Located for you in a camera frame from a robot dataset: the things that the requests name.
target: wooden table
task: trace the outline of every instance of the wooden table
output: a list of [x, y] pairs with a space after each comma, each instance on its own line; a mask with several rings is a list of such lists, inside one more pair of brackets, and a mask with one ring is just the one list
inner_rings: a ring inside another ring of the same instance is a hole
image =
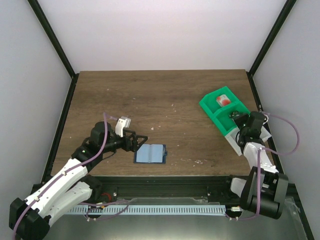
[[245, 70], [81, 72], [52, 173], [62, 168], [106, 112], [131, 118], [130, 129], [147, 135], [147, 144], [166, 144], [168, 155], [166, 164], [139, 164], [133, 163], [132, 152], [120, 149], [92, 175], [248, 175], [247, 160], [235, 153], [199, 106], [204, 95], [223, 86], [249, 110], [257, 110]]

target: green plastic holder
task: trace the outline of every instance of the green plastic holder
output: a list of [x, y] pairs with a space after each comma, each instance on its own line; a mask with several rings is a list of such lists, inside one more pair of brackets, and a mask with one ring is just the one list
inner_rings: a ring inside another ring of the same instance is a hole
[[[230, 99], [231, 103], [221, 107], [217, 103], [217, 97], [223, 94]], [[205, 95], [199, 102], [199, 105], [217, 126], [223, 136], [226, 136], [229, 132], [237, 127], [235, 122], [229, 117], [232, 112], [238, 111], [240, 113], [250, 114], [249, 109], [246, 108], [246, 106], [227, 86]]]

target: black frame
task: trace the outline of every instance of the black frame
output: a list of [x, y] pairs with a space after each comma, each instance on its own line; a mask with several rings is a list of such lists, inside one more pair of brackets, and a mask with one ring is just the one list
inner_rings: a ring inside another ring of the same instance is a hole
[[[282, 25], [284, 24], [286, 18], [288, 17], [291, 9], [294, 7], [296, 1], [297, 0], [286, 1], [260, 52], [258, 53], [251, 69], [249, 70], [249, 72], [247, 72], [248, 81], [250, 83], [256, 106], [259, 110], [263, 110], [263, 107], [255, 86], [254, 75], [261, 62], [263, 61], [265, 55], [267, 54], [274, 39], [276, 38], [278, 32], [280, 31]], [[51, 172], [53, 164], [57, 155], [72, 97], [76, 89], [79, 73], [76, 74], [73, 70], [39, 2], [37, 0], [28, 0], [28, 2], [71, 78], [70, 87], [62, 109], [61, 117], [53, 139], [41, 183], [36, 184], [33, 187], [34, 189], [38, 189], [52, 177]], [[268, 144], [271, 149], [276, 150], [276, 146], [272, 137], [268, 140]], [[272, 158], [279, 172], [284, 173], [279, 157], [275, 154], [272, 154]], [[229, 189], [229, 176], [98, 176], [97, 178], [102, 182], [103, 189], [105, 191], [112, 191], [113, 193], [115, 193], [115, 195], [113, 196], [114, 199], [130, 199], [139, 197], [176, 197], [195, 199], [207, 198], [209, 202], [219, 202], [220, 204], [226, 206], [238, 205], [240, 203], [239, 198], [230, 196], [227, 191]], [[293, 197], [295, 204], [300, 208], [300, 218], [304, 226], [307, 238], [309, 240], [313, 240], [314, 237], [311, 228], [309, 226], [296, 186], [294, 184], [289, 184], [286, 196]]]

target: white wall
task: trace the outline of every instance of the white wall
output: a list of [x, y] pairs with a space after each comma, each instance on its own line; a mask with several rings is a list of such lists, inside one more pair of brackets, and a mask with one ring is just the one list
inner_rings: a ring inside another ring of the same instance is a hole
[[[287, 117], [300, 130], [299, 150], [280, 159], [296, 184], [315, 239], [320, 239], [319, 9], [320, 1], [297, 1], [254, 76], [265, 110]], [[270, 128], [279, 151], [294, 147], [289, 126], [271, 120]]]
[[70, 77], [26, 0], [0, 1], [0, 233], [41, 181]]
[[39, 0], [76, 72], [249, 70], [285, 0]]

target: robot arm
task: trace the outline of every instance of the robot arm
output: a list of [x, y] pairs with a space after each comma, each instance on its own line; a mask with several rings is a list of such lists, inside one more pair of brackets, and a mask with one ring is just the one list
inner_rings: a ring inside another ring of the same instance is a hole
[[278, 219], [282, 214], [289, 181], [288, 177], [279, 173], [276, 166], [271, 163], [264, 150], [263, 141], [260, 139], [261, 128], [267, 118], [260, 112], [251, 112], [250, 115], [233, 112], [230, 117], [240, 129], [237, 144], [251, 168], [248, 179], [232, 178], [230, 190], [240, 197], [242, 209], [256, 212], [258, 150], [261, 150], [260, 214]]
[[[147, 136], [137, 135], [128, 128], [131, 120], [127, 117], [118, 119], [115, 131], [108, 123], [107, 141], [101, 154], [86, 165], [79, 165], [95, 156], [101, 149], [105, 137], [105, 123], [98, 122], [91, 130], [90, 137], [71, 155], [66, 165], [39, 190], [21, 200], [15, 199], [10, 205], [9, 227], [14, 226], [24, 210], [36, 201], [23, 217], [17, 228], [17, 234], [24, 240], [43, 239], [50, 227], [67, 211], [84, 201], [95, 202], [101, 195], [102, 184], [93, 176], [87, 175], [103, 160], [103, 154], [117, 149], [136, 152], [147, 140]], [[66, 173], [66, 170], [77, 166]], [[53, 182], [55, 183], [40, 197]]]

